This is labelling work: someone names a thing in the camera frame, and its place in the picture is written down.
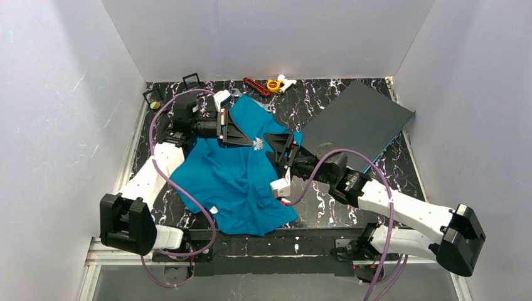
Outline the blue garment cloth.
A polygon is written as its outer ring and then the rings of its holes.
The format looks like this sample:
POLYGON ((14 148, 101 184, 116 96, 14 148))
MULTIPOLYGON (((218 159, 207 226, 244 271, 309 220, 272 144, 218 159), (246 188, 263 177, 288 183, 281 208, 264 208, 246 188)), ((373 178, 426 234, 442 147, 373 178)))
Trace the blue garment cloth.
POLYGON ((268 144, 255 150, 199 138, 170 178, 186 191, 179 196, 190 211, 198 213, 199 204, 218 210, 215 219, 223 233, 264 236, 298 218, 293 207, 272 196, 270 183, 278 176, 268 151, 268 144))

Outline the round colourful brooch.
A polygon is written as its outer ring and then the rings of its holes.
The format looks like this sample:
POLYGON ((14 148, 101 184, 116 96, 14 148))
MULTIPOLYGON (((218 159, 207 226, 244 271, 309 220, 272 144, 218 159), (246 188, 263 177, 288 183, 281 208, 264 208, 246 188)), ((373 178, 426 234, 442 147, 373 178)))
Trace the round colourful brooch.
POLYGON ((159 101, 154 101, 150 103, 150 109, 152 110, 158 110, 161 107, 161 103, 159 101))

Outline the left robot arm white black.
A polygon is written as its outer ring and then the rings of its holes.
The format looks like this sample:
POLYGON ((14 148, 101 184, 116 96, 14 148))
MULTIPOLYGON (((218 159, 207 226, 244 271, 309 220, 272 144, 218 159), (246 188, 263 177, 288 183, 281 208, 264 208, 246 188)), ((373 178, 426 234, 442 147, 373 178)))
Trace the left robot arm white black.
POLYGON ((161 189, 171 183, 170 175, 185 161, 196 139, 217 139, 223 147, 252 146, 234 122, 228 103, 228 90, 213 96, 215 111, 202 117, 198 89, 180 93, 154 117, 149 132, 150 156, 136 175, 116 194, 105 194, 100 201, 100 239, 103 245, 145 256, 152 251, 173 257, 189 257, 208 250, 215 241, 213 218, 201 212, 211 224, 212 237, 206 246, 194 251, 190 236, 179 228, 156 224, 151 216, 161 189))

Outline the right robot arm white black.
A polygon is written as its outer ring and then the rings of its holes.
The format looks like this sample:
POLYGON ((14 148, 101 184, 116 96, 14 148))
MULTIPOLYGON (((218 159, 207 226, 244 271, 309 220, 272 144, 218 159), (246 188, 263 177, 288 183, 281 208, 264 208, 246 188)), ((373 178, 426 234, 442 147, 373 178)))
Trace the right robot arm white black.
POLYGON ((464 204, 456 208, 430 204, 393 190, 383 175, 374 180, 350 168, 350 150, 333 143, 323 143, 311 154, 294 134, 267 133, 264 139, 270 147, 267 159, 278 175, 270 183, 270 190, 283 205, 294 205, 290 200, 291 182, 293 177, 299 177, 327 184, 330 196, 342 204, 402 224, 397 229, 391 224, 368 224, 356 241, 339 247, 343 260, 375 259, 395 253, 436 261, 462 277, 473 274, 486 234, 472 208, 464 204))

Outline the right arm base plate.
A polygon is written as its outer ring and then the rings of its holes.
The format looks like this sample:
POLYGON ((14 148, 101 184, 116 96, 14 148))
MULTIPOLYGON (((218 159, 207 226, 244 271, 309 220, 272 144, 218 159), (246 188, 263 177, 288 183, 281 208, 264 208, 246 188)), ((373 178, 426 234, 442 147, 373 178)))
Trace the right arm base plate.
POLYGON ((364 264, 353 265, 355 277, 363 283, 370 284, 376 275, 381 252, 377 251, 368 241, 337 236, 334 238, 334 246, 331 255, 340 262, 364 261, 364 264))

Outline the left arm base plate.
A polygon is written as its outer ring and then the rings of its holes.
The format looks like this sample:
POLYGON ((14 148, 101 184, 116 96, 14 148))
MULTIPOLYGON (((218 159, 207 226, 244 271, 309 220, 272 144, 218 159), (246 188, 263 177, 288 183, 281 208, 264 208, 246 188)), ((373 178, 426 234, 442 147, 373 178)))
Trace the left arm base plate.
POLYGON ((181 231, 168 233, 157 238, 151 251, 150 260, 157 263, 192 262, 208 256, 215 243, 216 236, 203 232, 181 231))

